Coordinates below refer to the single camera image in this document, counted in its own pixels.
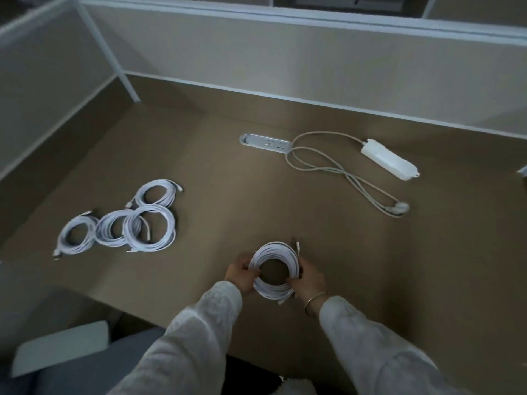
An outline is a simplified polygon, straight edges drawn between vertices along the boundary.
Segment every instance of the person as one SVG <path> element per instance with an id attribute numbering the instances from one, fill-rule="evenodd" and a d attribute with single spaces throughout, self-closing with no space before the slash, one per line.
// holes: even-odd
<path id="1" fill-rule="evenodd" d="M 253 289 L 260 273 L 248 269 L 250 259 L 242 257 L 229 265 L 223 281 L 205 292 L 197 304 L 183 309 L 109 395 L 219 395 L 242 296 Z M 289 278 L 287 283 L 318 317 L 359 395 L 465 393 L 451 386 L 424 352 L 384 325 L 366 319 L 344 298 L 329 295 L 324 276 L 314 265 L 303 258 L 299 265 L 301 278 Z M 275 393 L 315 394 L 308 384 L 286 380 Z"/>

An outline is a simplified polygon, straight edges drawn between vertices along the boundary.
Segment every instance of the cable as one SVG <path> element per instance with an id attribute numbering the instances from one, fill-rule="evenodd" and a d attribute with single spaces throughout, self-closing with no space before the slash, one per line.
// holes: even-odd
<path id="1" fill-rule="evenodd" d="M 289 164 L 289 166 L 293 167 L 294 169 L 296 169 L 298 171 L 304 171 L 304 172 L 324 171 L 324 172 L 330 172 L 330 173 L 343 174 L 346 177 L 346 179 L 348 179 L 348 181 L 351 183 L 351 185 L 353 187 L 355 187 L 355 189 L 357 189 L 357 191 L 359 191 L 362 195 L 364 195 L 365 198 L 373 204 L 373 206 L 375 206 L 380 212 L 384 213 L 385 215 L 391 216 L 392 218 L 401 218 L 403 216 L 403 214 L 408 211 L 408 209 L 410 208 L 408 204 L 399 201 L 397 198 L 395 198 L 391 194 L 387 193 L 384 190 L 381 190 L 376 185 L 373 185 L 372 183 L 367 182 L 365 179 L 362 179 L 362 178 L 360 178 L 358 176 L 355 176 L 354 174 L 351 174 L 350 172 L 347 172 L 346 169 L 344 169 L 344 167 L 342 165 L 340 165 L 336 160 L 334 160 L 330 156 L 324 154 L 322 151 L 319 151 L 317 149 L 310 148 L 310 147 L 295 147 L 295 142 L 298 141 L 298 139 L 300 139 L 301 137 L 304 137 L 304 136 L 311 135 L 311 134 L 335 134 L 335 135 L 338 135 L 338 136 L 344 136 L 344 137 L 347 137 L 347 138 L 352 139 L 354 141 L 357 141 L 357 142 L 359 142 L 362 145 L 365 144 L 364 141 L 362 141 L 362 140 L 360 140 L 360 139 L 358 139 L 356 137 L 350 136 L 349 134 L 345 134 L 345 133 L 339 133 L 339 132 L 306 132 L 306 133 L 302 133 L 299 136 L 295 137 L 293 141 L 291 141 L 291 149 L 289 150 L 289 152 L 286 153 L 286 162 Z M 295 151 L 297 151 L 299 149 L 306 149 L 308 151 L 316 152 L 317 154 L 322 155 L 324 158 L 326 158 L 327 160 L 332 162 L 334 166 L 326 166 L 326 167 L 324 167 L 324 166 L 311 165 L 311 164 L 303 161 L 302 159 L 300 159 L 295 154 Z M 298 166 L 293 165 L 293 163 L 291 163 L 291 161 L 289 160 L 289 155 L 293 155 L 293 157 L 297 161 L 299 161 L 301 164 L 303 164 L 304 166 L 307 166 L 307 167 L 298 167 Z M 374 199 L 372 197 L 372 195 L 364 188 L 364 186 L 361 184 L 361 182 L 364 183 L 364 184 L 367 184 L 371 188 L 376 189 L 378 192 L 383 193 L 385 196 L 388 196 L 389 198 L 393 199 L 396 202 L 395 206 L 382 205 L 379 201 L 377 201 L 376 199 Z"/>
<path id="2" fill-rule="evenodd" d="M 131 209 L 122 209 L 120 211 L 110 212 L 107 215 L 104 215 L 98 222 L 96 227 L 96 242 L 101 245 L 109 246 L 112 248 L 123 246 L 127 244 L 127 240 L 124 237 L 120 236 L 115 238 L 112 234 L 112 226 L 115 221 L 119 218 L 126 218 L 129 215 L 134 214 L 134 211 Z M 147 227 L 147 238 L 150 241 L 150 226 L 148 222 L 142 216 L 136 216 L 132 221 L 131 225 L 131 234 L 134 237 L 137 237 L 141 232 L 142 224 L 145 224 Z"/>
<path id="3" fill-rule="evenodd" d="M 130 213 L 126 218 L 124 218 L 124 222 L 123 222 L 123 237 L 128 243 L 128 245 L 130 245 L 132 248 L 130 249 L 130 252 L 161 251 L 174 242 L 175 236 L 177 234 L 175 231 L 175 218 L 172 212 L 170 212 L 168 208 L 162 205 L 146 204 L 146 205 L 138 207 L 135 211 L 131 211 L 131 212 L 132 213 Z M 134 235 L 133 229 L 134 229 L 134 225 L 136 224 L 135 222 L 137 220 L 137 217 L 141 215 L 141 213 L 144 213 L 144 212 L 160 213 L 167 220 L 166 233 L 163 235 L 163 237 L 159 241 L 157 241 L 154 244 L 145 243 Z"/>
<path id="4" fill-rule="evenodd" d="M 294 252 L 293 248 L 282 242 L 270 242 L 262 246 L 256 251 L 249 262 L 249 268 L 254 269 L 260 267 L 264 262 L 270 259 L 278 259 L 279 261 L 284 262 L 289 269 L 289 277 L 298 279 L 300 268 L 298 267 L 297 254 Z M 278 303 L 282 303 L 293 294 L 293 289 L 286 283 L 282 285 L 270 285 L 260 278 L 254 280 L 253 287 L 262 297 L 277 300 Z"/>
<path id="5" fill-rule="evenodd" d="M 167 208 L 171 206 L 172 203 L 174 202 L 176 192 L 178 191 L 181 193 L 183 192 L 183 187 L 181 187 L 178 183 L 173 182 L 172 180 L 167 180 L 167 179 L 152 180 L 151 182 L 148 182 L 147 184 L 143 184 L 141 188 L 137 190 L 137 193 L 135 193 L 134 198 L 131 199 L 130 202 L 128 202 L 128 204 L 126 205 L 126 208 L 131 208 L 134 202 L 137 206 L 149 205 L 149 203 L 147 203 L 144 200 L 144 194 L 151 188 L 157 187 L 157 186 L 164 187 L 167 191 L 163 194 L 163 196 L 160 199 L 158 199 L 155 202 L 152 202 L 152 204 L 165 206 Z"/>
<path id="6" fill-rule="evenodd" d="M 55 259 L 60 258 L 62 254 L 74 255 L 80 254 L 81 252 L 89 250 L 96 241 L 96 226 L 99 222 L 95 216 L 90 216 L 92 211 L 84 212 L 79 216 L 71 219 L 62 229 L 58 235 L 57 247 L 53 251 L 53 256 Z M 88 227 L 86 236 L 79 245 L 72 245 L 68 241 L 69 232 L 71 232 L 74 227 L 85 224 Z"/>

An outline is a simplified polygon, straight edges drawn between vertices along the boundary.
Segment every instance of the coiled white cable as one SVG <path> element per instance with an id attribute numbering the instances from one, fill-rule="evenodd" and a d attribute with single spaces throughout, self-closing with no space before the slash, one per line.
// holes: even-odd
<path id="1" fill-rule="evenodd" d="M 123 222 L 123 237 L 127 244 L 131 246 L 130 252 L 155 252 L 164 250 L 170 244 L 174 242 L 176 231 L 175 231 L 175 218 L 172 212 L 168 208 L 157 204 L 146 204 L 138 207 L 135 211 L 131 211 Z M 143 242 L 141 239 L 134 235 L 134 224 L 136 219 L 141 213 L 154 212 L 160 213 L 167 220 L 167 231 L 163 237 L 154 244 L 148 244 Z"/>
<path id="2" fill-rule="evenodd" d="M 393 195 L 391 195 L 391 194 L 387 193 L 386 191 L 380 189 L 376 185 L 373 185 L 372 183 L 367 182 L 365 179 L 362 179 L 362 178 L 360 178 L 358 176 L 355 176 L 354 174 L 351 174 L 350 172 L 347 172 L 346 169 L 344 169 L 344 167 L 342 165 L 340 165 L 336 160 L 334 160 L 330 156 L 324 154 L 324 152 L 319 151 L 319 150 L 317 150 L 315 148 L 310 148 L 310 147 L 295 147 L 295 142 L 298 141 L 301 137 L 312 135 L 312 134 L 335 134 L 335 135 L 338 135 L 338 136 L 344 136 L 344 137 L 347 137 L 347 138 L 352 139 L 354 141 L 357 141 L 357 142 L 359 142 L 362 145 L 365 144 L 364 141 L 362 141 L 362 140 L 360 140 L 360 139 L 358 139 L 356 137 L 350 136 L 349 134 L 345 134 L 345 133 L 339 133 L 339 132 L 306 132 L 306 133 L 302 133 L 299 136 L 295 137 L 293 141 L 291 141 L 291 149 L 289 150 L 288 153 L 286 153 L 286 162 L 289 164 L 289 166 L 293 167 L 294 169 L 296 169 L 298 171 L 305 171 L 305 172 L 308 172 L 308 171 L 324 171 L 324 172 L 343 174 L 346 177 L 346 179 L 348 179 L 348 181 L 351 183 L 351 185 L 353 187 L 355 187 L 355 189 L 357 189 L 357 191 L 359 191 L 362 195 L 364 195 L 365 198 L 373 204 L 373 206 L 375 206 L 380 212 L 384 213 L 385 215 L 391 216 L 392 218 L 401 218 L 403 216 L 403 214 L 408 211 L 408 209 L 409 209 L 409 205 L 408 204 L 399 201 Z M 327 160 L 332 162 L 334 166 L 314 166 L 314 165 L 311 165 L 311 164 L 303 161 L 302 159 L 300 159 L 295 154 L 295 151 L 299 150 L 299 149 L 306 149 L 308 151 L 316 152 L 317 154 L 322 155 L 324 158 L 326 158 Z M 289 155 L 293 155 L 293 157 L 297 161 L 299 161 L 301 164 L 303 164 L 303 166 L 306 166 L 306 167 L 298 167 L 298 166 L 293 165 L 293 163 L 291 163 L 291 161 L 289 160 Z M 377 201 L 376 199 L 374 199 L 371 196 L 371 194 L 364 188 L 362 183 L 367 184 L 371 188 L 374 188 L 378 192 L 381 192 L 385 196 L 393 199 L 395 201 L 395 205 L 394 206 L 382 205 L 379 201 Z"/>
<path id="3" fill-rule="evenodd" d="M 96 226 L 99 222 L 95 216 L 91 216 L 92 211 L 84 212 L 71 219 L 58 235 L 57 247 L 53 251 L 53 256 L 58 259 L 62 254 L 74 255 L 89 250 L 96 241 Z M 85 224 L 88 228 L 86 236 L 79 245 L 72 245 L 68 241 L 69 232 L 74 227 Z"/>
<path id="4" fill-rule="evenodd" d="M 110 212 L 107 215 L 104 215 L 98 222 L 96 227 L 96 242 L 109 246 L 111 248 L 115 248 L 118 246 L 123 246 L 127 244 L 127 240 L 120 236 L 118 238 L 115 238 L 112 234 L 112 226 L 115 223 L 115 221 L 119 218 L 126 218 L 129 215 L 134 214 L 134 211 L 131 209 L 122 209 L 120 211 L 114 211 Z M 150 226 L 148 225 L 148 222 L 142 217 L 142 216 L 136 216 L 135 219 L 131 222 L 131 234 L 137 238 L 139 233 L 141 232 L 142 224 L 146 225 L 147 227 L 147 239 L 150 241 Z"/>
<path id="5" fill-rule="evenodd" d="M 167 179 L 152 180 L 151 182 L 148 182 L 147 184 L 143 184 L 141 188 L 137 190 L 134 198 L 131 199 L 130 202 L 128 202 L 128 204 L 126 205 L 126 208 L 131 208 L 133 205 L 133 202 L 135 202 L 137 206 L 149 205 L 149 203 L 147 203 L 144 200 L 144 194 L 151 188 L 157 187 L 157 186 L 164 187 L 167 191 L 163 194 L 163 196 L 160 199 L 158 199 L 155 202 L 152 202 L 152 204 L 165 206 L 167 208 L 171 206 L 172 203 L 174 202 L 176 193 L 178 191 L 183 192 L 183 187 L 181 187 L 178 183 L 173 182 L 172 180 L 167 180 Z"/>
<path id="6" fill-rule="evenodd" d="M 282 242 L 270 242 L 262 246 L 256 251 L 249 262 L 249 268 L 260 268 L 264 262 L 270 259 L 278 259 L 279 261 L 284 262 L 289 269 L 289 277 L 298 279 L 300 268 L 298 267 L 297 254 L 294 252 L 293 248 Z M 282 285 L 270 285 L 260 278 L 254 280 L 253 287 L 262 297 L 276 300 L 279 303 L 282 303 L 293 294 L 293 289 L 286 283 Z"/>

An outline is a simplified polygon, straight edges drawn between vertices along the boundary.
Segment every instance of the white sleeve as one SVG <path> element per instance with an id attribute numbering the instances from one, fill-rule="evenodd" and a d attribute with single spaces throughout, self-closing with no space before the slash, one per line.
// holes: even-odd
<path id="1" fill-rule="evenodd" d="M 172 320 L 165 335 L 109 395 L 219 395 L 232 326 L 241 305 L 235 285 L 216 283 L 196 305 Z"/>
<path id="2" fill-rule="evenodd" d="M 462 394 L 424 352 L 342 297 L 324 302 L 320 325 L 359 395 Z"/>

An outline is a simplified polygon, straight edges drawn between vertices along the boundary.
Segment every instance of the bracelet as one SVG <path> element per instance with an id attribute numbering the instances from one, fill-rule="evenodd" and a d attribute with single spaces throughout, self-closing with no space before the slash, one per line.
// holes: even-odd
<path id="1" fill-rule="evenodd" d="M 328 292 L 327 291 L 322 291 L 322 292 L 319 292 L 318 294 L 316 294 L 315 296 L 309 298 L 309 300 L 306 302 L 306 304 L 304 305 L 304 312 L 306 312 L 306 315 L 307 316 L 310 316 L 310 317 L 313 317 L 314 315 L 311 315 L 309 313 L 307 313 L 307 306 L 309 305 L 309 303 L 315 299 L 315 298 L 318 298 L 319 296 L 321 295 L 324 295 L 324 294 L 327 294 Z"/>

